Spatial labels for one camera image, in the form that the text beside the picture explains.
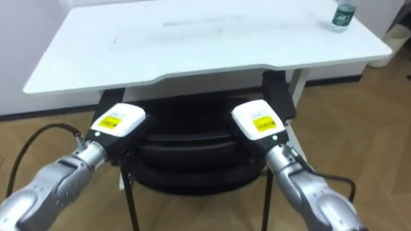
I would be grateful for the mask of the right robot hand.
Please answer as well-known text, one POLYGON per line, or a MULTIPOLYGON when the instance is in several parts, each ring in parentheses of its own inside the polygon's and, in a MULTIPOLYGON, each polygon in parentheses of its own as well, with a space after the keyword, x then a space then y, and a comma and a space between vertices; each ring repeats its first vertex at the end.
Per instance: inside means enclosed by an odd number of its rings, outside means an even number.
POLYGON ((235 138, 255 160, 275 160, 289 141, 284 123, 263 99, 235 106, 229 112, 228 124, 235 138))

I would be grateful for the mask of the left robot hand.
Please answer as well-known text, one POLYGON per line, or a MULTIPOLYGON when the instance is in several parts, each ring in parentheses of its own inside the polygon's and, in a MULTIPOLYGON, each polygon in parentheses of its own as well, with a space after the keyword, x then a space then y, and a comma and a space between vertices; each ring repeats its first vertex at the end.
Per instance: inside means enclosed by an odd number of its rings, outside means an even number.
POLYGON ((95 122, 85 136, 98 143, 106 152, 105 160, 118 165, 126 151, 149 127, 149 116, 139 106, 116 103, 95 122))

